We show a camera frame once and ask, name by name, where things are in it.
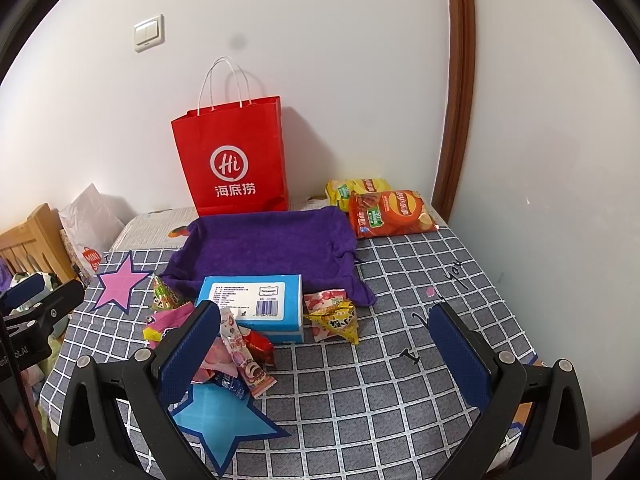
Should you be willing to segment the blue snack packet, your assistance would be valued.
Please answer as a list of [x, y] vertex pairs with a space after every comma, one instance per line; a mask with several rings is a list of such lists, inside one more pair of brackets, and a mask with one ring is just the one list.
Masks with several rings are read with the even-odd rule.
[[233, 377], [223, 372], [216, 372], [212, 382], [220, 388], [224, 388], [232, 393], [240, 401], [245, 401], [250, 395], [242, 378]]

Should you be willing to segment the lychee candy white packet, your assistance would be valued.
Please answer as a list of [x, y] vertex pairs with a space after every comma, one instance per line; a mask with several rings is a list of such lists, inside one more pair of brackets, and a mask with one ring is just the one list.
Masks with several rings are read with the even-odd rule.
[[[323, 308], [331, 307], [332, 304], [339, 304], [341, 301], [344, 301], [344, 300], [350, 300], [347, 297], [347, 294], [344, 291], [344, 289], [328, 289], [328, 290], [324, 290], [323, 292], [315, 292], [314, 294], [305, 295], [304, 296], [305, 308], [306, 308], [305, 318], [307, 314], [314, 313]], [[339, 337], [339, 336], [334, 336], [329, 334], [315, 322], [311, 322], [311, 333], [312, 333], [312, 336], [314, 336], [315, 342], [326, 340], [331, 337]]]

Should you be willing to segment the green triangular snack packet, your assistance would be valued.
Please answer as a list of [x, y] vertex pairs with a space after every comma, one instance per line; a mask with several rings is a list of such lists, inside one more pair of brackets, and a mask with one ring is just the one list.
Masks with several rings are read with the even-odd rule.
[[178, 309], [184, 304], [183, 298], [171, 289], [158, 275], [151, 278], [153, 301], [151, 308], [156, 311], [169, 311]]

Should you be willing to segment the white printed cloth with oranges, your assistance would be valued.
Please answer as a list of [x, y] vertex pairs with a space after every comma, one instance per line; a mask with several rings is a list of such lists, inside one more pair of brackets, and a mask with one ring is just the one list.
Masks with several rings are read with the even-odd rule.
[[[310, 217], [311, 211], [328, 209], [323, 219], [348, 220], [346, 212], [340, 212], [326, 196], [292, 197], [288, 201], [287, 211], [253, 212], [252, 214], [217, 214], [204, 218], [208, 228], [216, 226], [229, 229], [232, 234], [242, 230], [254, 232], [270, 221], [284, 221], [286, 224], [294, 220]], [[179, 249], [188, 239], [192, 223], [198, 220], [198, 212], [194, 207], [164, 209], [139, 214], [129, 221], [112, 244], [111, 252], [135, 252], [142, 249]]]

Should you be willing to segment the purple towel tray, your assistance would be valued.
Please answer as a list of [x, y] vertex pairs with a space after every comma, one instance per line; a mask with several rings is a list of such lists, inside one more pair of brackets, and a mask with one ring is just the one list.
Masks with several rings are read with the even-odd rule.
[[306, 294], [343, 289], [358, 307], [375, 304], [374, 292], [356, 269], [356, 236], [335, 206], [218, 214], [194, 220], [188, 231], [160, 274], [182, 296], [198, 296], [208, 276], [295, 274]]

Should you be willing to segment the wooden chair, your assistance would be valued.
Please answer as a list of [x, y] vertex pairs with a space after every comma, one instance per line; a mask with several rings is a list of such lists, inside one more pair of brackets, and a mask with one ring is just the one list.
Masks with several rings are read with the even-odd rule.
[[60, 234], [60, 222], [47, 203], [27, 219], [1, 233], [1, 259], [10, 275], [52, 273], [62, 284], [76, 280]]

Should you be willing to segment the long pink white snack stick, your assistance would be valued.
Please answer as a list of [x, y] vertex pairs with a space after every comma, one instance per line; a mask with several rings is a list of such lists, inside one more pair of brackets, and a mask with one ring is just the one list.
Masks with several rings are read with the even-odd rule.
[[254, 398], [258, 398], [277, 383], [253, 358], [229, 308], [222, 308], [220, 311], [220, 336], [248, 391]]

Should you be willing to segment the white wall light switch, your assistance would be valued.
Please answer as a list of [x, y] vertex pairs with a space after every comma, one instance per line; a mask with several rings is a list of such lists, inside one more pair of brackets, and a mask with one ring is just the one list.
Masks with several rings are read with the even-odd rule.
[[158, 14], [134, 25], [134, 50], [137, 53], [149, 50], [165, 42], [165, 20]]

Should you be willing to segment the small red snack packet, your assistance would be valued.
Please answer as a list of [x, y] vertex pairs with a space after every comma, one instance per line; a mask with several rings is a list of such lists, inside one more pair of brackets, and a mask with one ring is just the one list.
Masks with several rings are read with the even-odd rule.
[[257, 330], [240, 326], [245, 347], [252, 355], [253, 359], [260, 365], [266, 367], [275, 367], [274, 347], [271, 341]]

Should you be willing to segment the blue tissue box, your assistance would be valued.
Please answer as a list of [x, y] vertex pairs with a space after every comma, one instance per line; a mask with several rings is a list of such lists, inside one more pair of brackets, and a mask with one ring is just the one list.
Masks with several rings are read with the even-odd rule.
[[239, 326], [273, 344], [304, 342], [303, 283], [300, 274], [208, 276], [198, 294], [219, 309], [228, 308]]

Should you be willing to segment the pale pink peach packet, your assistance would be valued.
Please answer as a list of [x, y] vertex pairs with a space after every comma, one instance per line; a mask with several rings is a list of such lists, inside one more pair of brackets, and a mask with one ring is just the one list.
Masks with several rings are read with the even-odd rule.
[[192, 382], [194, 384], [204, 384], [204, 382], [209, 382], [213, 379], [218, 373], [232, 378], [238, 377], [238, 369], [220, 337], [215, 338], [200, 367], [194, 374]]

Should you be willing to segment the red paper shopping bag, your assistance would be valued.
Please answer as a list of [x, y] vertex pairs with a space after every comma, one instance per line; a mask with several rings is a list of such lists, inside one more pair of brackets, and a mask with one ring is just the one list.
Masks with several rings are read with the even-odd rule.
[[280, 96], [198, 104], [171, 129], [199, 216], [288, 209]]

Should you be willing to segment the yellow triangular snack packet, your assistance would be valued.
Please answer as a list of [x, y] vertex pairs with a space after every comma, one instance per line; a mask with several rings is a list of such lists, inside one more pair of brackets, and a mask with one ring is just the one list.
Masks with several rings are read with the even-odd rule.
[[350, 300], [307, 314], [306, 318], [331, 335], [340, 336], [351, 344], [359, 344], [356, 307]]

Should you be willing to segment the magenta snack packet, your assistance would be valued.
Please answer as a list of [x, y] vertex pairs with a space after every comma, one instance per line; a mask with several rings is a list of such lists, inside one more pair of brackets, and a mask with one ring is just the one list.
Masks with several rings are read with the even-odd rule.
[[143, 339], [151, 350], [155, 350], [173, 332], [177, 332], [183, 340], [187, 340], [190, 333], [198, 326], [202, 316], [203, 310], [195, 307], [192, 302], [171, 310], [154, 311], [146, 319], [142, 330]]

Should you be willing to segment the pink star sticker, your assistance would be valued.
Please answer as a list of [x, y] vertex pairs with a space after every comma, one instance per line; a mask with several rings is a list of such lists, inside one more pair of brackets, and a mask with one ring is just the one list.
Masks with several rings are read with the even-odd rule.
[[131, 252], [127, 252], [114, 272], [99, 273], [96, 276], [102, 285], [102, 292], [96, 300], [93, 311], [106, 306], [115, 306], [123, 314], [128, 314], [132, 291], [137, 284], [150, 276], [151, 272], [137, 271], [134, 268], [134, 256]]

